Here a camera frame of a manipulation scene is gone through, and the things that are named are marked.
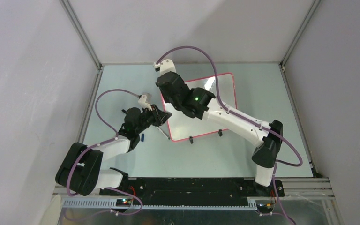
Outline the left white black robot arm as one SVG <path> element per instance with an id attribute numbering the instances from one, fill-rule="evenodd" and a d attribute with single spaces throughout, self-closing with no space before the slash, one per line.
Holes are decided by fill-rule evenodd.
<path id="1" fill-rule="evenodd" d="M 69 188 L 70 196 L 87 196 L 102 188 L 111 188 L 118 195 L 126 194 L 129 191 L 129 182 L 125 179 L 127 173 L 115 168 L 103 170 L 102 163 L 134 150 L 144 130 L 165 124 L 171 116 L 156 105 L 142 110 L 129 108 L 114 138 L 90 147 L 80 142 L 71 145 L 56 173 L 56 183 Z"/>

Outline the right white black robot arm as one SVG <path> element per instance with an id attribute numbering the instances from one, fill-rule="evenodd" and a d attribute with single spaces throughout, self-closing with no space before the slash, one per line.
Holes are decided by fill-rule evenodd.
<path id="1" fill-rule="evenodd" d="M 254 190 L 266 196 L 273 189 L 272 176 L 282 140 L 283 125 L 253 118 L 229 105 L 218 102 L 218 97 L 204 88 L 189 88 L 181 76 L 167 72 L 157 78 L 165 103 L 189 118 L 198 118 L 227 128 L 255 146 L 252 161 L 256 164 Z"/>

